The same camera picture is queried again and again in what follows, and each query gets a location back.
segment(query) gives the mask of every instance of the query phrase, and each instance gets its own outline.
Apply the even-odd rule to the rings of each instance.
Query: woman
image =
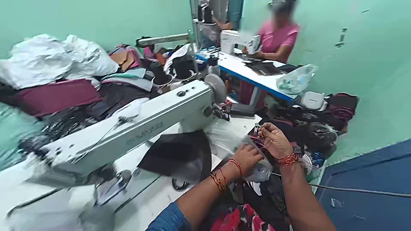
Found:
[[[296,0],[285,0],[273,5],[273,18],[263,24],[258,34],[261,37],[262,50],[250,55],[253,58],[275,60],[287,63],[297,39],[298,25],[293,21]],[[245,81],[240,83],[239,100],[249,104],[254,86]],[[267,92],[260,95],[256,108],[261,108]]]
[[[334,224],[318,202],[307,184],[305,173],[284,134],[273,124],[265,123],[259,129],[261,137],[270,154],[277,159],[282,175],[287,210],[293,229],[296,231],[336,231]],[[171,203],[149,225],[148,231],[176,231],[195,230],[204,221],[214,202],[221,196],[227,186],[240,178],[250,174],[258,161],[264,158],[251,145],[242,146],[233,156],[233,160],[226,163],[221,169],[200,184],[196,185],[176,202]],[[233,223],[231,215],[214,223],[211,230],[274,230],[265,224],[253,210],[245,205],[246,217],[241,217],[239,223],[250,222],[246,226]]]

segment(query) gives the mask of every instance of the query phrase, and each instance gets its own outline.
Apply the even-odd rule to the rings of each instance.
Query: bracelet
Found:
[[[240,164],[235,160],[235,159],[233,159],[233,158],[230,158],[229,159],[229,162],[233,162],[233,163],[235,163],[236,165],[237,165],[237,168],[240,170],[240,177],[242,176],[242,171],[241,171],[241,166],[240,166]]]
[[[224,182],[226,183],[226,187],[227,187],[227,180],[226,180],[226,176],[224,176],[224,173],[223,173],[223,171],[221,170],[221,168],[220,168],[220,171],[221,171],[221,174],[223,175]]]
[[[218,190],[220,191],[221,194],[225,193],[225,188],[223,184],[221,183],[220,178],[215,174],[214,172],[211,172],[211,178],[214,180],[215,184],[218,187]]]
[[[281,159],[277,159],[278,166],[286,166],[298,161],[298,156],[295,153],[291,153],[289,156],[286,156]]]

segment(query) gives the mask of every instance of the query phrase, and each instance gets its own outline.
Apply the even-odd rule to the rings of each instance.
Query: mint green wall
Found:
[[[250,28],[249,12],[263,12],[267,1],[245,1],[250,9],[244,9],[242,23]],[[410,8],[409,1],[299,1],[300,33],[289,63],[319,66],[308,90],[360,97],[349,132],[338,138],[328,165],[411,137]],[[348,28],[345,45],[336,48],[342,28]]]
[[[13,44],[38,34],[73,34],[106,49],[135,44],[141,36],[192,29],[189,0],[22,0],[1,3],[0,58]]]

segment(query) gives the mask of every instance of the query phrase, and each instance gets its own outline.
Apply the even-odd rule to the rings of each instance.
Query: blue table edge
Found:
[[[200,59],[200,60],[207,61],[206,58],[202,57],[202,56],[199,55],[199,54],[196,54],[196,57],[197,57],[198,59]],[[281,92],[278,92],[278,91],[275,91],[275,90],[273,90],[273,89],[271,89],[271,88],[268,88],[268,87],[264,86],[264,85],[261,84],[261,83],[257,83],[257,82],[255,82],[255,81],[253,81],[253,80],[251,80],[251,79],[249,79],[249,78],[247,78],[247,77],[245,77],[245,76],[243,76],[243,75],[241,75],[241,74],[239,74],[239,73],[236,73],[236,72],[234,72],[234,71],[232,71],[232,70],[229,70],[229,69],[227,69],[227,68],[225,68],[225,67],[220,66],[220,69],[223,70],[223,71],[225,71],[225,72],[227,72],[227,73],[229,73],[229,74],[232,74],[232,75],[234,75],[234,76],[237,76],[238,78],[240,78],[240,79],[242,79],[242,80],[244,80],[244,81],[246,81],[246,82],[248,82],[248,83],[251,83],[251,84],[254,85],[254,86],[257,86],[257,87],[259,87],[259,88],[261,88],[261,89],[263,89],[263,90],[266,90],[266,91],[268,91],[269,93],[275,95],[276,97],[278,97],[278,98],[280,98],[280,99],[284,99],[284,100],[286,100],[286,101],[288,101],[288,102],[292,102],[292,101],[294,100],[293,98],[289,97],[288,95],[285,95],[285,94],[283,94],[283,93],[281,93]]]

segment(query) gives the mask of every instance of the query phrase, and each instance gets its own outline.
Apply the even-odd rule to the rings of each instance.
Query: pink top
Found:
[[[291,49],[278,60],[279,62],[287,63],[288,57],[293,50],[298,34],[298,25],[292,24],[283,28],[275,29],[274,23],[271,20],[266,21],[258,34],[261,36],[263,45],[262,51],[265,53],[275,53],[280,46],[291,46]]]

